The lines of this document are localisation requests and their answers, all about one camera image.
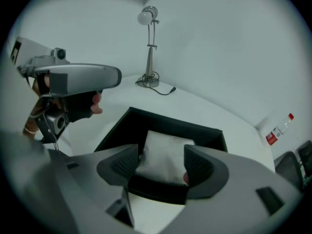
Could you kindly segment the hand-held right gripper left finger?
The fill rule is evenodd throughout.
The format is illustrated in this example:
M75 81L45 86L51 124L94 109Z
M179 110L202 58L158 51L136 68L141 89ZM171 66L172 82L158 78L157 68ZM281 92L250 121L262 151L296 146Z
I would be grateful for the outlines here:
M58 186L80 234L132 234L128 183L138 165L136 144L63 158L49 152Z

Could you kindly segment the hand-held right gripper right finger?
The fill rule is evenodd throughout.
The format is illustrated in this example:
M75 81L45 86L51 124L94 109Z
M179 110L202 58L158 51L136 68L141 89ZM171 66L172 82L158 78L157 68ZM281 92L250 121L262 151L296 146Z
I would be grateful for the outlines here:
M165 234L271 234L295 210L301 193L249 158L184 147L189 179L185 207Z

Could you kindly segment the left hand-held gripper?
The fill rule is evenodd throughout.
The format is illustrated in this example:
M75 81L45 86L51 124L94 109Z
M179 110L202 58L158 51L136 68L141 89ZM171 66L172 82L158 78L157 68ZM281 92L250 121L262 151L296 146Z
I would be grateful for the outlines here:
M99 64L69 64L65 49L51 49L22 37L17 37L10 59L22 76L48 72L50 94L53 96L114 88L122 79L118 68Z

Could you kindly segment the person's left hand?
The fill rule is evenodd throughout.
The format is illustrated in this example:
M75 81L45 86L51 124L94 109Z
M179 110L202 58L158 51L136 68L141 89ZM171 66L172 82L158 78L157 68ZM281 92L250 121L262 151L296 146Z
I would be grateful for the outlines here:
M90 118L93 114L91 106L94 102L92 99L96 94L101 94L101 92L102 90L90 91L64 97L64 105L67 110L69 122L73 123L80 119Z

